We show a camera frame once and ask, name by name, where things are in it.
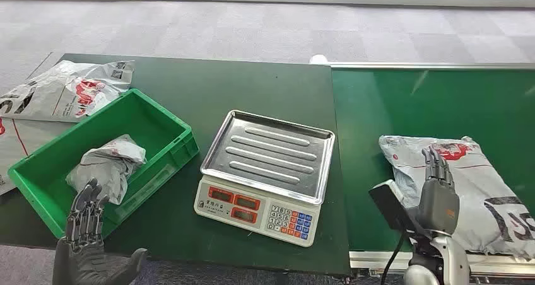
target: qr code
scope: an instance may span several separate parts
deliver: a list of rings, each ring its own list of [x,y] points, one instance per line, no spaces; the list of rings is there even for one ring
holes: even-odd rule
[[[114,71],[112,72],[112,78],[115,78],[115,79],[121,79],[121,77],[122,77],[122,71],[116,71],[116,70],[114,70]]]

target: crumpled plastic bag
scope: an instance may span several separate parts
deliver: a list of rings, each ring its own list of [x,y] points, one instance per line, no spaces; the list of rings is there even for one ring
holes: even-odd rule
[[[420,203],[425,182],[423,148],[437,150],[450,167],[460,209],[452,237],[473,252],[535,257],[535,220],[470,137],[461,140],[381,136],[405,208]]]
[[[0,97],[0,117],[79,122],[127,91],[133,71],[133,61],[63,60]]]
[[[99,198],[107,194],[111,203],[119,205],[126,194],[128,178],[145,163],[145,149],[126,134],[100,148],[90,149],[66,180],[81,192],[89,180],[96,178],[102,186]]]

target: digital scale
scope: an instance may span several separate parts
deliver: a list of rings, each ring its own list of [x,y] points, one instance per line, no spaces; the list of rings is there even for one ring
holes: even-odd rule
[[[331,131],[232,110],[201,165],[195,212],[309,247],[333,145]]]

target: metal weighing pan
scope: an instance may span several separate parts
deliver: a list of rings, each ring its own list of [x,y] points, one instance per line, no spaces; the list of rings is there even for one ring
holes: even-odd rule
[[[232,110],[201,173],[319,205],[333,144],[331,131]]]

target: dark green tabletop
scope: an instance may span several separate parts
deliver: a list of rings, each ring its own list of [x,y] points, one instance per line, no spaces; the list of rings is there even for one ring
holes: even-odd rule
[[[348,235],[338,143],[314,244],[303,248],[195,214],[199,167],[232,109],[336,133],[327,66],[66,54],[74,62],[136,61],[132,87],[191,125],[200,154],[106,239],[106,250],[148,248],[155,259],[348,275]],[[19,192],[0,206],[0,243],[53,247],[55,239]]]
[[[368,190],[393,178],[381,135],[472,137],[505,183],[535,209],[535,71],[333,69],[350,250],[393,250]]]

